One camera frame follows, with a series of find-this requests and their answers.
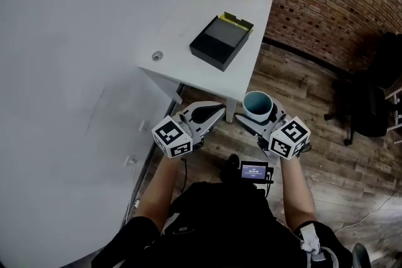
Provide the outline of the black office chair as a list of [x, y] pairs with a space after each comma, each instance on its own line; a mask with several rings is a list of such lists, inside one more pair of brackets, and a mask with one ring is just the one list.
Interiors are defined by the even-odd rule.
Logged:
[[382, 35], [370, 65], [353, 73], [348, 79], [335, 80], [335, 107], [324, 119], [350, 118], [352, 144], [355, 133], [365, 137], [383, 137], [388, 130], [388, 117], [392, 112], [402, 113], [402, 102], [395, 104], [386, 99], [384, 90], [389, 89], [402, 76], [402, 34], [387, 32]]

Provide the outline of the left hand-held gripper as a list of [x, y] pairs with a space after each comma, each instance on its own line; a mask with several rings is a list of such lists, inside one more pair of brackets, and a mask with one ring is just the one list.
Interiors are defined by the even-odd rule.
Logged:
[[204, 145], [204, 134], [224, 114], [225, 105], [219, 102], [193, 102], [184, 112], [166, 116], [151, 133], [156, 145], [172, 159], [200, 149]]

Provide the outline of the person's right forearm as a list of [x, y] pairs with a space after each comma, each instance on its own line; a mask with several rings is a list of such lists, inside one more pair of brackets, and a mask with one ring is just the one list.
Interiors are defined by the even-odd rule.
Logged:
[[305, 222], [317, 221], [315, 203], [298, 157], [280, 162], [286, 224], [295, 231]]

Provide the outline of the person's black shoe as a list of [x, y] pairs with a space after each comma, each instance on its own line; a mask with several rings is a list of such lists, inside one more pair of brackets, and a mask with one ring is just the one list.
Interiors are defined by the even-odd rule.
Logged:
[[220, 171], [220, 180], [223, 183], [234, 183], [239, 180], [240, 160], [238, 155], [231, 154]]

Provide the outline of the person's left forearm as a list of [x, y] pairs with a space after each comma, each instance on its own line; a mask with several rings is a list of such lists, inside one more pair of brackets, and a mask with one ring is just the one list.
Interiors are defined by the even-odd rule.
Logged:
[[181, 163], [181, 157], [163, 156], [135, 213], [136, 217], [149, 218], [160, 232], [168, 216]]

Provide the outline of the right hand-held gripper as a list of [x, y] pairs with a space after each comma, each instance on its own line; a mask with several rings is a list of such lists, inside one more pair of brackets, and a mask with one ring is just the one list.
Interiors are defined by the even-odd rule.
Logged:
[[273, 108], [270, 121], [277, 122], [267, 138], [262, 137], [266, 131], [266, 124], [260, 124], [245, 114], [234, 114], [237, 123], [252, 136], [259, 136], [258, 146], [266, 156], [275, 154], [283, 159], [290, 160], [308, 152], [310, 145], [310, 129], [298, 117], [286, 114], [281, 102], [271, 98]]

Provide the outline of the white table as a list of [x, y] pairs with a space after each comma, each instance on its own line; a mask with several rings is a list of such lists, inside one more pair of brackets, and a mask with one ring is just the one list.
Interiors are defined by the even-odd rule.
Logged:
[[[217, 95], [226, 100], [226, 121], [232, 122], [236, 105], [242, 102], [266, 31], [273, 0], [180, 0], [145, 53], [136, 63], [176, 103], [182, 99], [168, 90], [172, 80]], [[225, 71], [209, 65], [190, 52], [190, 43], [212, 19], [228, 12], [254, 25], [245, 45]], [[163, 53], [155, 62], [152, 54]]]

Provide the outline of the small screen device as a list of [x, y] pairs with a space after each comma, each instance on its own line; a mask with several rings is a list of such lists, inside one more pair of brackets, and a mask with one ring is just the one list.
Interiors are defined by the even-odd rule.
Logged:
[[241, 161], [241, 179], [252, 183], [270, 183], [274, 168], [262, 161]]

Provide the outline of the black tray box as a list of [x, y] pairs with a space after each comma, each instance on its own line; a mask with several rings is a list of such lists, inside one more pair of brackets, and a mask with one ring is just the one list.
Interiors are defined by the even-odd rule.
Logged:
[[253, 28], [252, 23], [224, 12], [190, 43], [191, 54], [223, 72], [249, 39]]

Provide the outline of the blue-grey cup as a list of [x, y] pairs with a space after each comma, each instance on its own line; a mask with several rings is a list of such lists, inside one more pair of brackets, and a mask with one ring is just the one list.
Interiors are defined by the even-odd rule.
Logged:
[[246, 116], [256, 122], [264, 122], [273, 110], [273, 101], [268, 94], [255, 90], [244, 96], [242, 106]]

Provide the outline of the person's black clothing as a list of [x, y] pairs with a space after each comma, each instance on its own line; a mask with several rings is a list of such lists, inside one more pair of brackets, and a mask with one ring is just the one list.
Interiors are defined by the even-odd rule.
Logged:
[[352, 254], [333, 231], [313, 226], [321, 258], [302, 249], [300, 229], [280, 224], [255, 187], [194, 183], [171, 204], [163, 229], [130, 219], [91, 268], [351, 268]]

